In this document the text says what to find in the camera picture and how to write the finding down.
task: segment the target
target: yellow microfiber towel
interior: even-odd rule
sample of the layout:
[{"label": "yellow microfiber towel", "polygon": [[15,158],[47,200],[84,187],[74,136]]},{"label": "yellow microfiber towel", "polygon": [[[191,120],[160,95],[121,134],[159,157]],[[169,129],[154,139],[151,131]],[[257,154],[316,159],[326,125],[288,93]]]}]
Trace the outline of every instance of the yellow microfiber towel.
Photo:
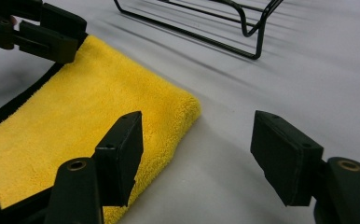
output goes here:
[{"label": "yellow microfiber towel", "polygon": [[[73,63],[0,123],[2,207],[51,187],[62,163],[90,157],[119,117],[138,110],[145,151],[130,204],[171,160],[201,106],[190,93],[88,36]],[[105,207],[105,222],[117,222],[127,209]]]}]

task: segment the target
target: screw hole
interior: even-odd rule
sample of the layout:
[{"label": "screw hole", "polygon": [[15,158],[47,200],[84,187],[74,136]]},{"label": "screw hole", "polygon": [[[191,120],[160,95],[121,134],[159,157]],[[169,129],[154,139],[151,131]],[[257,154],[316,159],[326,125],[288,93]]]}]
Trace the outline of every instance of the screw hole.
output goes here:
[{"label": "screw hole", "polygon": [[358,172],[360,171],[360,166],[352,161],[338,161],[338,165],[345,170]]},{"label": "screw hole", "polygon": [[83,169],[87,165],[84,161],[74,161],[67,166],[70,171],[77,171]]}]

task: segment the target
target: metal wire frame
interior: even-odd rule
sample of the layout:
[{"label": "metal wire frame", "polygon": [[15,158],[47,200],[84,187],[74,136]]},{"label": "metal wire frame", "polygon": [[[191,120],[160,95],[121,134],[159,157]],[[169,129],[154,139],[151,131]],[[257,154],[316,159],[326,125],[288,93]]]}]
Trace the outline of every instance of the metal wire frame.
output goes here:
[{"label": "metal wire frame", "polygon": [[[188,30],[185,30],[185,29],[170,25],[168,23],[165,23],[165,22],[162,22],[162,21],[156,21],[154,19],[151,19],[151,18],[142,16],[142,15],[136,14],[134,12],[130,12],[128,10],[123,9],[121,7],[121,5],[119,4],[118,0],[114,0],[118,10],[121,13],[125,14],[125,15],[134,17],[134,18],[136,18],[138,20],[153,23],[155,25],[167,28],[167,29],[175,31],[177,33],[180,33],[182,35],[190,36],[190,37],[198,39],[198,40],[200,40],[200,41],[202,41],[204,43],[208,43],[208,44],[216,46],[216,47],[218,47],[220,49],[224,49],[224,50],[230,51],[232,53],[235,53],[235,54],[238,54],[238,55],[241,55],[243,57],[250,58],[250,59],[253,59],[253,60],[258,59],[261,56],[262,43],[264,41],[264,32],[265,32],[265,25],[266,25],[266,22],[267,22],[267,18],[276,9],[276,7],[279,6],[283,2],[283,0],[271,0],[268,3],[268,5],[263,9],[263,8],[251,7],[251,6],[247,6],[247,5],[243,5],[243,4],[238,4],[238,3],[233,2],[231,0],[209,0],[209,1],[212,1],[212,2],[221,3],[221,4],[224,4],[224,5],[227,5],[229,7],[234,8],[238,12],[239,17],[240,17],[239,20],[235,20],[235,19],[228,18],[228,17],[222,16],[222,15],[219,15],[219,14],[215,14],[215,13],[212,13],[212,12],[209,12],[209,11],[205,11],[205,10],[201,10],[201,9],[198,9],[198,8],[189,7],[189,6],[178,4],[178,3],[175,3],[175,2],[171,2],[171,0],[158,0],[158,1],[170,4],[170,5],[173,5],[173,6],[186,8],[186,9],[189,9],[189,10],[192,10],[192,11],[200,12],[200,13],[203,13],[203,14],[206,14],[206,15],[214,16],[214,17],[217,17],[217,18],[220,18],[220,19],[223,19],[223,20],[240,23],[241,27],[242,27],[242,34],[245,37],[250,37],[256,31],[258,31],[258,36],[257,36],[257,40],[256,40],[256,52],[253,53],[253,52],[247,52],[247,51],[242,50],[242,49],[237,49],[237,48],[234,48],[234,47],[232,47],[230,45],[224,44],[222,42],[213,40],[213,39],[211,39],[209,37],[206,37],[206,36],[203,36],[203,35],[198,35],[198,34],[190,32]],[[251,9],[253,11],[261,13],[260,20],[256,24],[247,22],[246,15],[245,15],[244,10],[243,10],[244,8]]]}]

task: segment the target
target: black bracket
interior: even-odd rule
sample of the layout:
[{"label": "black bracket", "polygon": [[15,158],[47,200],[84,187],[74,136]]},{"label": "black bracket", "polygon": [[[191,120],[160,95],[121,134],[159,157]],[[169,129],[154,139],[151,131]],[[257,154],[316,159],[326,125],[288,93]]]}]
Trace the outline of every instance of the black bracket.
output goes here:
[{"label": "black bracket", "polygon": [[[14,30],[11,15],[32,21]],[[85,38],[87,22],[41,0],[0,0],[0,48],[20,50],[57,63],[71,63]]]},{"label": "black bracket", "polygon": [[284,205],[309,206],[314,197],[317,224],[360,223],[360,162],[322,161],[323,147],[263,111],[255,115],[251,152]]},{"label": "black bracket", "polygon": [[6,209],[0,224],[102,224],[102,206],[127,206],[143,154],[142,113],[122,116],[95,148],[58,169],[55,184]]}]

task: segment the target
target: gray surface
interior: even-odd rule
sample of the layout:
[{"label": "gray surface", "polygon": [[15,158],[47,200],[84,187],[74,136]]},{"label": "gray surface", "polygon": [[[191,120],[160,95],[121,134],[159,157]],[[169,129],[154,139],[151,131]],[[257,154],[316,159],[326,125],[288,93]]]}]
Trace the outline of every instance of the gray surface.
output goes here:
[{"label": "gray surface", "polygon": [[[284,207],[250,154],[257,109],[324,146],[325,160],[360,161],[360,1],[284,0],[257,61],[131,20],[108,0],[50,3],[82,16],[90,34],[201,100],[201,118],[172,163],[120,223],[314,223],[313,204]],[[50,66],[0,49],[0,106]]]}]

